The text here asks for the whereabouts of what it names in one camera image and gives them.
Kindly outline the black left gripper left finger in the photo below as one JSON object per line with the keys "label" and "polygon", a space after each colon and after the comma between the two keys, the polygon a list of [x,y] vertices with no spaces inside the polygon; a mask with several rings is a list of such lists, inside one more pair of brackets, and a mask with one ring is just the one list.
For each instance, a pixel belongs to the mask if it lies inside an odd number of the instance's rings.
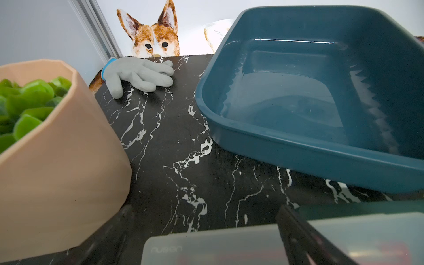
{"label": "black left gripper left finger", "polygon": [[116,265],[134,227],[134,210],[125,205],[63,258],[64,265]]}

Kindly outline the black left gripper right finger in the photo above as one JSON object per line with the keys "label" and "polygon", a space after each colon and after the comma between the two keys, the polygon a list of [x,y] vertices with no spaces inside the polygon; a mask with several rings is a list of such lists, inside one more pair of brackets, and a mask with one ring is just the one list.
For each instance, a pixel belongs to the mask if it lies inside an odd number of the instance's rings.
{"label": "black left gripper right finger", "polygon": [[287,205],[276,216],[279,234],[291,265],[355,265],[356,262]]}

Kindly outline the clear pencil case pink pen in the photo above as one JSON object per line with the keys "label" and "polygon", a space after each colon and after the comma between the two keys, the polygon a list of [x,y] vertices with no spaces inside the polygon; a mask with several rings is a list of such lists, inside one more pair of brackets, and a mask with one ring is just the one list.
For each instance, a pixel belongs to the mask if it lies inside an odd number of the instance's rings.
{"label": "clear pencil case pink pen", "polygon": [[[360,265],[421,265],[424,215],[362,215],[310,221]],[[276,224],[149,238],[143,265],[287,265]]]}

